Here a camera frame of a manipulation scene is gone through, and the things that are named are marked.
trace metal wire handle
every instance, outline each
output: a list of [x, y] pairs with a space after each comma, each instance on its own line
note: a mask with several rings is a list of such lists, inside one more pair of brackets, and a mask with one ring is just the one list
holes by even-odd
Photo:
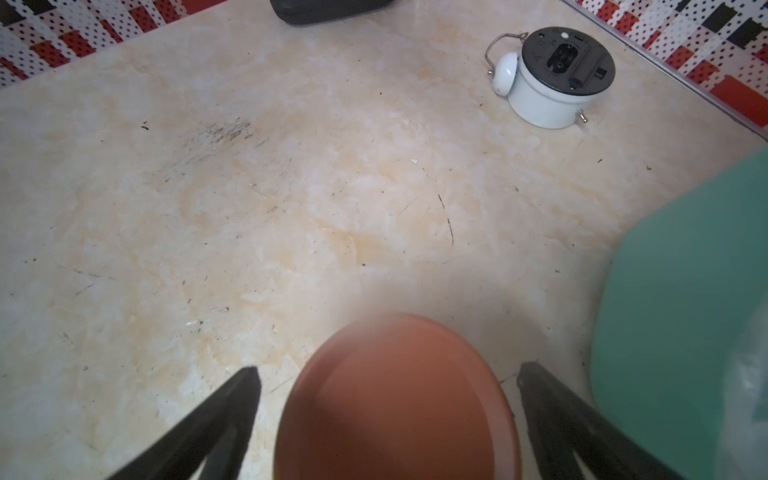
[[491, 44], [488, 46], [488, 49], [485, 50], [485, 61], [488, 62], [488, 65], [491, 65], [491, 69], [488, 70], [488, 74], [493, 76], [493, 74], [496, 73], [496, 65], [493, 64], [490, 58], [488, 58], [488, 54], [491, 53], [491, 48], [496, 45], [496, 42], [501, 40], [504, 37], [510, 37], [510, 38], [519, 38], [520, 43], [524, 42], [526, 38], [528, 38], [528, 33], [525, 31], [523, 33], [503, 33], [496, 37], [494, 41], [491, 42]]

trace terracotta pot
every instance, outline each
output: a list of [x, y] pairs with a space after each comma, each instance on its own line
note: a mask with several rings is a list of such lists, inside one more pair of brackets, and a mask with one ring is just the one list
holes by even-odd
[[520, 478], [515, 420], [461, 337], [420, 316], [346, 327], [306, 364], [274, 478]]

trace black bag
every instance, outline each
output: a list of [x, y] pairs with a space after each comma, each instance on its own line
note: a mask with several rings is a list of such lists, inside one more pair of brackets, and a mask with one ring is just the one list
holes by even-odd
[[291, 25], [326, 22], [381, 8], [392, 0], [270, 0], [277, 16]]

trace floor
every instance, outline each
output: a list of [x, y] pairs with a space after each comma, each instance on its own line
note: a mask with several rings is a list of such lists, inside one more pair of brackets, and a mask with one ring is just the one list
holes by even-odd
[[[490, 88], [488, 43], [547, 25], [616, 61], [586, 128], [528, 125]], [[103, 478], [256, 365], [241, 478], [269, 478], [302, 365], [387, 310], [468, 339], [524, 432], [520, 362], [588, 397], [622, 236], [763, 144], [558, 0], [305, 28], [229, 0], [7, 88], [0, 476]]]

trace black circular top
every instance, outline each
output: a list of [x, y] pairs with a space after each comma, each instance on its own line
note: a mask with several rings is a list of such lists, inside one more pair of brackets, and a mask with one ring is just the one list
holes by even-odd
[[522, 59], [549, 88], [569, 95], [594, 95], [611, 86], [614, 59], [594, 38], [573, 28], [547, 27], [530, 34]]

